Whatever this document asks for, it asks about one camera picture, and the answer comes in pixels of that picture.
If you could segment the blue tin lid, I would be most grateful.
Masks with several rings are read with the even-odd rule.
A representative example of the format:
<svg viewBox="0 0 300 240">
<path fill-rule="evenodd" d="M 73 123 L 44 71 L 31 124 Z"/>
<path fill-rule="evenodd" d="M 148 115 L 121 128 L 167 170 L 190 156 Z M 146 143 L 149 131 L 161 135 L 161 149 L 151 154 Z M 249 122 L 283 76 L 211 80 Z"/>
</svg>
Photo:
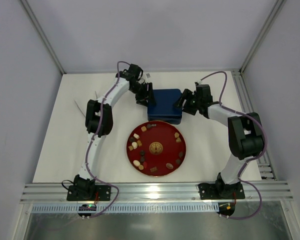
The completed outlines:
<svg viewBox="0 0 300 240">
<path fill-rule="evenodd" d="M 155 105 L 148 103 L 148 117 L 180 118 L 182 109 L 175 107 L 174 104 L 182 96 L 180 89 L 154 89 Z"/>
</svg>

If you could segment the silver metal tongs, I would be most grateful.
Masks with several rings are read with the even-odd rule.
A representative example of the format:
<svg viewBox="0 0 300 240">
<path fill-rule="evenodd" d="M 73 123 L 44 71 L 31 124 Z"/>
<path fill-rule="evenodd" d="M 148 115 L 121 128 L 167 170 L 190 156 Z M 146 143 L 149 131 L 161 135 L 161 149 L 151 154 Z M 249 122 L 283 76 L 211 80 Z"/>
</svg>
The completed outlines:
<svg viewBox="0 0 300 240">
<path fill-rule="evenodd" d="M 84 117 L 86 117 L 88 101 L 97 100 L 97 99 L 98 99 L 98 95 L 96 91 L 77 92 L 73 95 L 73 101 L 77 109 Z"/>
</svg>

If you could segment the blue chocolate tin box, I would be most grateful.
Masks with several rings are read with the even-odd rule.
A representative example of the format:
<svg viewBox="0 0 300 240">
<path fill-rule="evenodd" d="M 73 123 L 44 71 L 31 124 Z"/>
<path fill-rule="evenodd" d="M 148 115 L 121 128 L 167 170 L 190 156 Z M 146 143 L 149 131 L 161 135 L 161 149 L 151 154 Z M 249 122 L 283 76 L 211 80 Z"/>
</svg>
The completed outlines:
<svg viewBox="0 0 300 240">
<path fill-rule="evenodd" d="M 162 121 L 172 125 L 179 125 L 182 121 L 182 115 L 176 116 L 162 116 L 162 115 L 147 115 L 148 121 Z"/>
</svg>

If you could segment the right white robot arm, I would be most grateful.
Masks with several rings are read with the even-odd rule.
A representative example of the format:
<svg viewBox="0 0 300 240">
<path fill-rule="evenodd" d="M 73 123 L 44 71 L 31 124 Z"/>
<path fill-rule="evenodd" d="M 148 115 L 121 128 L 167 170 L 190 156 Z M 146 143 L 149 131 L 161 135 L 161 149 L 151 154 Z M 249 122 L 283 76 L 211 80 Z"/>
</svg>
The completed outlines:
<svg viewBox="0 0 300 240">
<path fill-rule="evenodd" d="M 198 185 L 200 199 L 244 199 L 242 173 L 249 162 L 260 157 L 267 148 L 259 115 L 235 111 L 214 101 L 207 84 L 197 84 L 195 91 L 185 89 L 174 106 L 190 115 L 200 113 L 227 127 L 230 157 L 214 183 Z"/>
</svg>

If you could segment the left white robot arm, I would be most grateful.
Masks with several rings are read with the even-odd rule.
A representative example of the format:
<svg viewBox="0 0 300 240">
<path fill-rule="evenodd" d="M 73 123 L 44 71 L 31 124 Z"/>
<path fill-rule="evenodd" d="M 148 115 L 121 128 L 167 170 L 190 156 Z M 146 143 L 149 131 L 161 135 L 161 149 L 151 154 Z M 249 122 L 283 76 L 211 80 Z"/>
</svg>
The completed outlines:
<svg viewBox="0 0 300 240">
<path fill-rule="evenodd" d="M 96 100 L 89 100 L 86 106 L 85 127 L 88 133 L 87 148 L 78 174 L 74 177 L 67 189 L 68 201 L 92 201 L 101 198 L 108 201 L 113 188 L 119 188 L 113 184 L 98 179 L 92 173 L 92 166 L 98 159 L 101 147 L 113 129 L 113 108 L 118 100 L 128 91 L 135 94 L 135 101 L 138 105 L 148 106 L 156 104 L 153 93 L 153 84 L 143 82 L 143 69 L 136 64 L 119 61 L 119 64 L 128 65 L 127 69 L 120 70 L 114 78 L 114 83 L 105 94 Z"/>
</svg>

